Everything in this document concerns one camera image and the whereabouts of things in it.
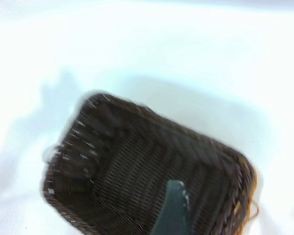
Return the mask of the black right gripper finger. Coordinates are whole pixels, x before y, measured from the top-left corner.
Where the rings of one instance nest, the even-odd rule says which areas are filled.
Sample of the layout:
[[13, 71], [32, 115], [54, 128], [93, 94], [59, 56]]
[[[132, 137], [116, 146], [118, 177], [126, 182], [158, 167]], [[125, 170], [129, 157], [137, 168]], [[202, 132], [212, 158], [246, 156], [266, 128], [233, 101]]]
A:
[[168, 181], [164, 203], [150, 234], [191, 234], [189, 195], [182, 181]]

